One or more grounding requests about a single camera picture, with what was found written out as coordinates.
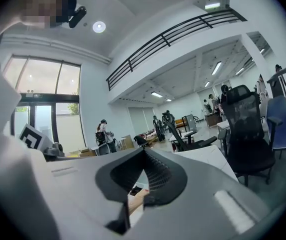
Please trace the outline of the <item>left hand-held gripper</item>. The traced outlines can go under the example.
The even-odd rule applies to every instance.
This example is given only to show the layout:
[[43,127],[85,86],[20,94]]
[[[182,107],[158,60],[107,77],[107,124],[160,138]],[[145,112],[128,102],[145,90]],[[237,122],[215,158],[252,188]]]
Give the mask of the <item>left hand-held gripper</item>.
[[59,142],[52,142],[49,137],[29,124],[22,129],[19,139],[30,149],[39,150],[47,157],[64,157],[63,147]]

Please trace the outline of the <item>person's right hand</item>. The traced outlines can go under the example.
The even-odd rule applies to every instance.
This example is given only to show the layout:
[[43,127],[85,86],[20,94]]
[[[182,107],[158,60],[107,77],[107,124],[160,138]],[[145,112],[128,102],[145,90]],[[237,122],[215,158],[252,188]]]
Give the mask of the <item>person's right hand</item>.
[[133,213],[142,214],[144,211],[144,197],[150,193],[147,189],[141,189],[135,196],[131,196],[128,201],[128,213],[131,216]]

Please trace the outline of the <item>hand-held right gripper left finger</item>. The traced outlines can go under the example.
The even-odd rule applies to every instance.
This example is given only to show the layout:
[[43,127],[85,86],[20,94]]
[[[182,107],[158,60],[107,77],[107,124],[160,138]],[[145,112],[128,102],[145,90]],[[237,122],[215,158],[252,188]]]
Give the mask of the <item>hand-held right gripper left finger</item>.
[[109,201],[120,205],[116,219],[111,219],[105,227],[120,235],[130,229],[128,194],[139,179],[145,166],[145,150],[138,148],[129,154],[103,165],[95,175],[95,182]]

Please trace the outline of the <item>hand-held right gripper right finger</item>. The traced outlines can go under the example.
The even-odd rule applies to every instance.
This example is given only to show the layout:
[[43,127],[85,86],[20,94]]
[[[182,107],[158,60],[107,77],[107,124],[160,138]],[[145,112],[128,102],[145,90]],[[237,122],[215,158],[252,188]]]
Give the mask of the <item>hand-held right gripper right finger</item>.
[[145,148],[142,155],[149,194],[143,198],[144,207],[170,204],[185,189],[188,176],[184,168],[172,158],[172,153]]

